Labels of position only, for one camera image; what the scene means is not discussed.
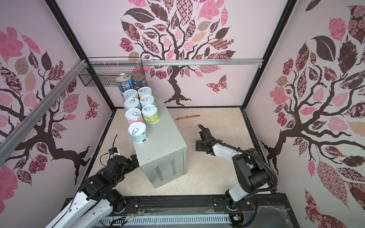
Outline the teal labelled can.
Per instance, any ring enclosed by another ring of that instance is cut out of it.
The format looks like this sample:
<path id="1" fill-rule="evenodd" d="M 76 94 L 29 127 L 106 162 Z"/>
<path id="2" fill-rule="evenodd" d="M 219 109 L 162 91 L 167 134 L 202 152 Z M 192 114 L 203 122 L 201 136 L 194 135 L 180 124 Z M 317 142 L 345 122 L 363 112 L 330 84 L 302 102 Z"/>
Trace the teal labelled can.
<path id="1" fill-rule="evenodd" d="M 144 143 L 148 139 L 146 125 L 143 122 L 134 122 L 130 124 L 128 133 L 134 143 Z"/>

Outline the pink labelled can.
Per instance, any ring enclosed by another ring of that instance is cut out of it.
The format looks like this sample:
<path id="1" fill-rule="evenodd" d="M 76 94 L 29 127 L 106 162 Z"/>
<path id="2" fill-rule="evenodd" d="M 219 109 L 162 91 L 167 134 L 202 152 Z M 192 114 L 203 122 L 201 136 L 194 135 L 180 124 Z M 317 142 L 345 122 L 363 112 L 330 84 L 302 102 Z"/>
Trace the pink labelled can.
<path id="1" fill-rule="evenodd" d="M 125 112 L 125 118 L 128 121 L 128 124 L 131 125 L 135 122 L 144 122 L 144 117 L 142 112 L 138 108 L 131 108 Z"/>
<path id="2" fill-rule="evenodd" d="M 126 90 L 123 93 L 123 98 L 124 98 L 124 100 L 128 100 L 128 99 L 131 99 L 131 98 L 139 99 L 138 91 L 134 90 L 134 89 Z"/>

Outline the pale blue labelled can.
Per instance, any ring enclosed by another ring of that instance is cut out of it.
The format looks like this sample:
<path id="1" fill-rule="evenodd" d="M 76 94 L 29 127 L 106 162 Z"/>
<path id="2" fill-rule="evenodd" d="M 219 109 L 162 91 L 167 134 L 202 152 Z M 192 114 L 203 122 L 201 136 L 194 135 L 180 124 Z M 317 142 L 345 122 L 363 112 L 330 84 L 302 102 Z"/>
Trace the pale blue labelled can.
<path id="1" fill-rule="evenodd" d="M 151 95 L 143 96 L 142 98 L 139 99 L 139 102 L 140 102 L 140 105 L 141 105 L 142 108 L 147 106 L 147 105 L 157 106 L 155 98 Z"/>

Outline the yellow labelled can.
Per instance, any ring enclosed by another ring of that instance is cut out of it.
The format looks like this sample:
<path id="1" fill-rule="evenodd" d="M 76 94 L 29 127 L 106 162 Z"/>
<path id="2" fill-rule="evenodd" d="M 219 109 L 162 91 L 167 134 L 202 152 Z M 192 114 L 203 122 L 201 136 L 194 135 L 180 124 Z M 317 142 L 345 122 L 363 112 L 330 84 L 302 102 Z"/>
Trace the yellow labelled can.
<path id="1" fill-rule="evenodd" d="M 137 93 L 139 95 L 139 98 L 143 98 L 145 96 L 152 96 L 153 95 L 152 89 L 148 86 L 145 86 L 145 87 L 142 87 L 142 88 L 138 89 Z"/>

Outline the large blue labelled can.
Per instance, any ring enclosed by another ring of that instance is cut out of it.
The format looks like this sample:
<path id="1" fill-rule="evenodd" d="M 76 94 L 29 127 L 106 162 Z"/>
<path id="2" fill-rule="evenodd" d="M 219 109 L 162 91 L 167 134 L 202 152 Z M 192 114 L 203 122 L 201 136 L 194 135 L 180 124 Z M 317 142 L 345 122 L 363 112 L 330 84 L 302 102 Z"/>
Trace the large blue labelled can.
<path id="1" fill-rule="evenodd" d="M 131 75 L 126 73 L 119 74 L 116 77 L 116 84 L 121 94 L 123 94 L 127 90 L 134 89 Z"/>

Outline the dark red labelled can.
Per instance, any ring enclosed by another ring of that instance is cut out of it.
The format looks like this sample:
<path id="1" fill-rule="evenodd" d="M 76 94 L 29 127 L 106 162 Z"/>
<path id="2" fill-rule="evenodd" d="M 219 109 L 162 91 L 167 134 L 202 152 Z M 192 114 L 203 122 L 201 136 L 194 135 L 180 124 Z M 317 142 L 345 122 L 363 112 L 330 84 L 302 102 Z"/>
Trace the dark red labelled can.
<path id="1" fill-rule="evenodd" d="M 136 90 L 139 90 L 142 87 L 147 87 L 148 83 L 143 73 L 137 73 L 132 76 L 132 82 Z"/>

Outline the white green labelled can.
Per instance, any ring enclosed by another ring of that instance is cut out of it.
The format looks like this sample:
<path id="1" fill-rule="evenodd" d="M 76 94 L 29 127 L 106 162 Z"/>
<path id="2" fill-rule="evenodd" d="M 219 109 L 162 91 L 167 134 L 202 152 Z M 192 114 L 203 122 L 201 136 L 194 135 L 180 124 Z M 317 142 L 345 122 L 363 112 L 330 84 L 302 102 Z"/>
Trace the white green labelled can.
<path id="1" fill-rule="evenodd" d="M 139 110 L 142 109 L 140 101 L 138 98 L 129 98 L 124 102 L 124 108 L 125 110 L 137 108 Z"/>

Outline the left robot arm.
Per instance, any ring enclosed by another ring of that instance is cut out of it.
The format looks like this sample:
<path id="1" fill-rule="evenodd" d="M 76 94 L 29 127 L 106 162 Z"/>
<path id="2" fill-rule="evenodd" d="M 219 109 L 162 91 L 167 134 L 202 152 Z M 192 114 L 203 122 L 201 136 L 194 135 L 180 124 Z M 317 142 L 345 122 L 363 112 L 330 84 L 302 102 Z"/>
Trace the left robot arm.
<path id="1" fill-rule="evenodd" d="M 136 207 L 129 206 L 115 187 L 138 167 L 135 154 L 130 158 L 113 156 L 106 167 L 81 185 L 74 198 L 46 227 L 91 228 L 112 212 L 119 214 L 126 209 L 136 212 Z"/>

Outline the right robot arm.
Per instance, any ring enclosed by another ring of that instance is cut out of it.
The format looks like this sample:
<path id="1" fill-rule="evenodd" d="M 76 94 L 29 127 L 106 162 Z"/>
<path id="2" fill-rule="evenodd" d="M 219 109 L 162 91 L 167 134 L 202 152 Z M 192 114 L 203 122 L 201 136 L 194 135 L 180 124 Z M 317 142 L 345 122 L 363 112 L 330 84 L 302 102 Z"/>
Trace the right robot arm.
<path id="1" fill-rule="evenodd" d="M 234 147 L 213 137 L 210 130 L 202 124 L 198 124 L 198 127 L 201 139 L 196 141 L 195 150 L 223 158 L 234 166 L 238 182 L 225 193 L 228 209 L 236 210 L 242 202 L 254 195 L 277 188 L 276 173 L 255 149 L 242 150 Z"/>

